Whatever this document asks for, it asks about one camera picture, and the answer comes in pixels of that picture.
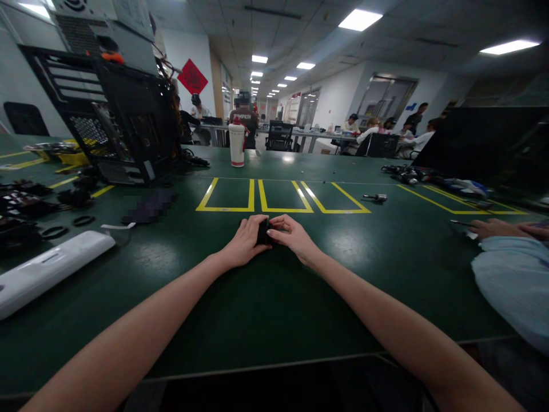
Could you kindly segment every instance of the computer case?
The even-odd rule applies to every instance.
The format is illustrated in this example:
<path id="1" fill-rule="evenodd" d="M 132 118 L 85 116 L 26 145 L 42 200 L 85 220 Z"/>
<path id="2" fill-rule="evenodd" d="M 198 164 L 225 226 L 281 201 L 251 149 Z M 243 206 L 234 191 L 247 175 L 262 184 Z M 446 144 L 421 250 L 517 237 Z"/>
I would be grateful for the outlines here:
<path id="1" fill-rule="evenodd" d="M 166 78 L 101 58 L 19 47 L 106 181 L 150 187 L 182 161 L 173 88 Z"/>

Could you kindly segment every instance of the ceiling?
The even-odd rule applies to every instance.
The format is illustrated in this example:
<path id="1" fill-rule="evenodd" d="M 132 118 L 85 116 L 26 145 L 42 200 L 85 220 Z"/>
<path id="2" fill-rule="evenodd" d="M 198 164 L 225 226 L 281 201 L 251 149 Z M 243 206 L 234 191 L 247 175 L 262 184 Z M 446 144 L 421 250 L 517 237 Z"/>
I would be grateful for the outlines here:
<path id="1" fill-rule="evenodd" d="M 251 72 L 263 72 L 258 78 L 260 98 L 273 89 L 280 90 L 279 95 L 298 91 L 365 60 L 474 77 L 549 68 L 549 13 L 544 0 L 148 2 L 159 26 L 208 35 L 233 77 L 233 87 L 248 88 Z M 250 11 L 245 6 L 300 18 Z M 355 8 L 383 17 L 362 32 L 339 28 Z M 543 43 L 503 56 L 479 54 L 486 47 L 518 38 Z M 269 61 L 252 62 L 252 54 L 267 56 Z M 297 69 L 302 61 L 316 67 Z M 297 80 L 284 81 L 286 76 Z M 281 82 L 288 87 L 277 87 Z"/>

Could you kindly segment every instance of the white power strip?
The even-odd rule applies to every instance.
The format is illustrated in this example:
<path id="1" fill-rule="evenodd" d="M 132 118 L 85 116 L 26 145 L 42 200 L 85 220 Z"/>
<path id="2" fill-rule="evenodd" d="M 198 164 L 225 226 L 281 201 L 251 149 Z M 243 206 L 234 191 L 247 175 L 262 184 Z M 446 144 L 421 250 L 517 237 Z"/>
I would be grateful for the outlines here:
<path id="1" fill-rule="evenodd" d="M 115 245 L 87 231 L 0 275 L 0 320 L 21 309 Z"/>

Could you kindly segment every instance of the air vent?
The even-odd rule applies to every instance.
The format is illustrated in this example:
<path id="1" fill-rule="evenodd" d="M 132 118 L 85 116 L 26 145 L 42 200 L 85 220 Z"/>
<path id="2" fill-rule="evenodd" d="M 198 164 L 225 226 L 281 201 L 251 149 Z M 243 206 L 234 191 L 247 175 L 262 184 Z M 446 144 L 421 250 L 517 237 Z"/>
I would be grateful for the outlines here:
<path id="1" fill-rule="evenodd" d="M 302 17 L 303 17 L 300 14 L 287 13 L 286 11 L 262 9 L 260 7 L 253 7 L 253 6 L 244 6 L 244 10 L 256 11 L 258 13 L 265 13 L 265 14 L 271 14 L 271 15 L 277 15 L 277 16 L 280 16 L 280 17 L 289 17 L 289 18 L 294 18 L 296 20 L 301 20 Z"/>
<path id="2" fill-rule="evenodd" d="M 459 47 L 459 45 L 457 45 L 457 44 L 441 42 L 441 41 L 438 41 L 438 40 L 425 39 L 423 37 L 418 37 L 416 39 L 416 41 L 420 41 L 420 42 L 423 42 L 423 43 L 429 43 L 429 44 L 433 44 L 433 45 L 437 45 L 437 46 Z"/>
<path id="3" fill-rule="evenodd" d="M 80 13 L 81 11 L 86 10 L 87 0 L 64 0 L 63 4 L 72 11 Z"/>

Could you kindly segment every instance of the person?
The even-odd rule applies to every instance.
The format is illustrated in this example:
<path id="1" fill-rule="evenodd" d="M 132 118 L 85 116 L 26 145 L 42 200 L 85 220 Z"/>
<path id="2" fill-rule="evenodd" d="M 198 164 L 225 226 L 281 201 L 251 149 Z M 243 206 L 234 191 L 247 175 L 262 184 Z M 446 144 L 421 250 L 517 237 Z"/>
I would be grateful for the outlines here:
<path id="1" fill-rule="evenodd" d="M 400 149 L 397 153 L 397 156 L 401 159 L 415 159 L 419 152 L 423 150 L 425 145 L 429 143 L 429 140 L 431 137 L 433 137 L 433 134 L 435 134 L 436 129 L 440 125 L 440 119 L 431 119 L 429 120 L 429 124 L 427 125 L 427 132 L 422 134 L 419 137 L 415 137 L 413 139 L 406 139 L 405 137 L 401 137 L 399 140 L 400 143 Z"/>
<path id="2" fill-rule="evenodd" d="M 366 131 L 356 138 L 356 142 L 350 142 L 342 151 L 342 155 L 354 156 L 360 147 L 360 144 L 372 133 L 379 131 L 379 119 L 370 117 L 366 122 Z"/>
<path id="3" fill-rule="evenodd" d="M 191 103 L 193 104 L 190 108 L 189 113 L 191 116 L 197 118 L 198 120 L 204 119 L 204 117 L 211 117 L 212 112 L 205 105 L 202 104 L 200 100 L 200 95 L 195 93 L 190 98 Z"/>
<path id="4" fill-rule="evenodd" d="M 356 113 L 353 113 L 352 115 L 350 115 L 349 120 L 343 123 L 343 127 L 341 127 L 341 131 L 344 133 L 345 132 L 357 133 L 359 131 L 359 126 L 356 123 L 358 119 L 359 117 Z"/>
<path id="5" fill-rule="evenodd" d="M 238 116 L 244 126 L 250 132 L 246 138 L 246 149 L 256 148 L 256 130 L 259 127 L 259 118 L 257 114 L 250 110 L 250 103 L 247 99 L 236 99 L 236 109 L 229 115 L 229 123 L 233 122 L 235 116 Z"/>
<path id="6" fill-rule="evenodd" d="M 480 292 L 531 346 L 549 356 L 549 226 L 474 220 L 484 251 L 472 262 Z"/>
<path id="7" fill-rule="evenodd" d="M 387 120 L 385 120 L 385 123 L 383 124 L 383 126 L 379 128 L 378 133 L 392 134 L 395 124 L 396 124 L 396 121 L 394 117 L 388 118 Z"/>
<path id="8" fill-rule="evenodd" d="M 417 109 L 417 112 L 414 114 L 410 114 L 408 118 L 406 119 L 406 122 L 411 122 L 412 127 L 410 128 L 410 131 L 415 136 L 417 134 L 417 125 L 421 123 L 421 120 L 423 119 L 423 113 L 427 110 L 429 107 L 429 103 L 421 103 Z"/>
<path id="9" fill-rule="evenodd" d="M 256 245 L 259 225 L 266 219 L 265 215 L 243 219 L 222 250 L 99 334 L 21 411 L 115 410 L 151 369 L 206 290 L 225 272 L 272 248 Z M 452 339 L 323 253 L 298 222 L 283 215 L 270 223 L 273 228 L 267 235 L 291 249 L 345 300 L 393 358 L 423 382 L 440 410 L 523 411 Z"/>
<path id="10" fill-rule="evenodd" d="M 402 127 L 402 130 L 400 131 L 400 137 L 404 137 L 408 140 L 413 139 L 413 133 L 410 131 L 412 128 L 412 122 L 406 121 L 404 122 L 404 126 Z"/>

